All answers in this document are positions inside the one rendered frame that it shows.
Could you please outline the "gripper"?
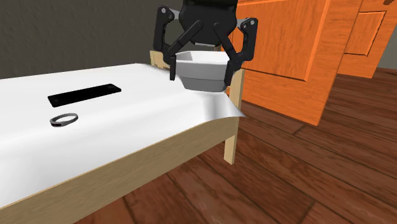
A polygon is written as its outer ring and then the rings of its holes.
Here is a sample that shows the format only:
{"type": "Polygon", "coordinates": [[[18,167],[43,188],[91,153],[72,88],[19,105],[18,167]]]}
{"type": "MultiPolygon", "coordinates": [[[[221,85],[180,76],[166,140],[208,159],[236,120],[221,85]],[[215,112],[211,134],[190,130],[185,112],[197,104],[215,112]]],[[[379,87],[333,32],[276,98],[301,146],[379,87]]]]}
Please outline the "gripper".
{"type": "Polygon", "coordinates": [[[222,45],[228,55],[225,71],[225,86],[231,84],[234,72],[238,71],[245,61],[254,57],[257,18],[236,18],[238,0],[183,0],[181,11],[160,5],[157,9],[153,48],[162,52],[163,60],[170,65],[170,80],[176,77],[176,54],[182,47],[191,42],[195,45],[222,45]],[[165,43],[167,24],[178,20],[184,33],[173,44],[165,43]],[[236,28],[243,33],[243,45],[236,52],[228,38],[236,28]]]}

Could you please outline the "white square bowl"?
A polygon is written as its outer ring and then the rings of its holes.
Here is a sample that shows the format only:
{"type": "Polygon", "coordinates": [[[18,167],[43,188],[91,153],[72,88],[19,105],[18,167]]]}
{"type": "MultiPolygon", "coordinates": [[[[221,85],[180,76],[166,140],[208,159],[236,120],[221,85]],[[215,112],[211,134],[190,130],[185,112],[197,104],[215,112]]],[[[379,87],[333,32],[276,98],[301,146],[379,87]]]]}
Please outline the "white square bowl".
{"type": "Polygon", "coordinates": [[[188,90],[223,92],[228,61],[225,52],[179,52],[176,54],[176,75],[188,90]]]}

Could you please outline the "large orange wooden wardrobe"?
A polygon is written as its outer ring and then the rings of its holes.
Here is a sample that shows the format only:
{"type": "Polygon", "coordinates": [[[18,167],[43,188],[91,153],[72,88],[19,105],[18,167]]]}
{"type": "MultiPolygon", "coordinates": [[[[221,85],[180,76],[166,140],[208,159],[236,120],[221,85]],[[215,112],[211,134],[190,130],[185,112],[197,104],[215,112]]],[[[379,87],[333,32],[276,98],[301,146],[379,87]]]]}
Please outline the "large orange wooden wardrobe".
{"type": "Polygon", "coordinates": [[[244,101],[317,125],[363,0],[239,0],[258,19],[244,101]]]}

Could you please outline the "wooden bed with white sheet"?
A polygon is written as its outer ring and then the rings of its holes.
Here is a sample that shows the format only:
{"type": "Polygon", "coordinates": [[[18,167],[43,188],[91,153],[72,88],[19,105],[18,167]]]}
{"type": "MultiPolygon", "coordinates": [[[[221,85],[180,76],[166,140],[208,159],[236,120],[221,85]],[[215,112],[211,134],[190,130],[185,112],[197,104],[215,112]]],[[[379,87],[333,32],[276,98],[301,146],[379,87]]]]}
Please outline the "wooden bed with white sheet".
{"type": "Polygon", "coordinates": [[[0,80],[0,224],[73,224],[233,135],[223,92],[126,64],[0,80]],[[48,96],[121,92],[53,108],[48,96]]]}

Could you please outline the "black flat phone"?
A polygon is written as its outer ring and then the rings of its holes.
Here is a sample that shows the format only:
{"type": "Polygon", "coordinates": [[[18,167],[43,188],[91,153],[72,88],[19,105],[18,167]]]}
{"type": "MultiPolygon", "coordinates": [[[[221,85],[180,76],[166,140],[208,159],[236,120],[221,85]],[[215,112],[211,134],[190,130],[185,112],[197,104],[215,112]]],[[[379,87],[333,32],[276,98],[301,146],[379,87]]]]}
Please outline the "black flat phone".
{"type": "Polygon", "coordinates": [[[114,84],[99,85],[48,96],[53,108],[121,92],[114,84]]]}

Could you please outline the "orange wooden panelled door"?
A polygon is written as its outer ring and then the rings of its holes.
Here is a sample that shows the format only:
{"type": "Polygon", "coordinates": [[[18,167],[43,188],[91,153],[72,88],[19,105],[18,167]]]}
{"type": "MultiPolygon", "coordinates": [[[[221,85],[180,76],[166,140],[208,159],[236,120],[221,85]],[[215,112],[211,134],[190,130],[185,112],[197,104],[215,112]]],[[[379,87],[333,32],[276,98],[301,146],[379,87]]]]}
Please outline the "orange wooden panelled door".
{"type": "Polygon", "coordinates": [[[363,0],[338,73],[371,78],[397,24],[397,0],[363,0]]]}

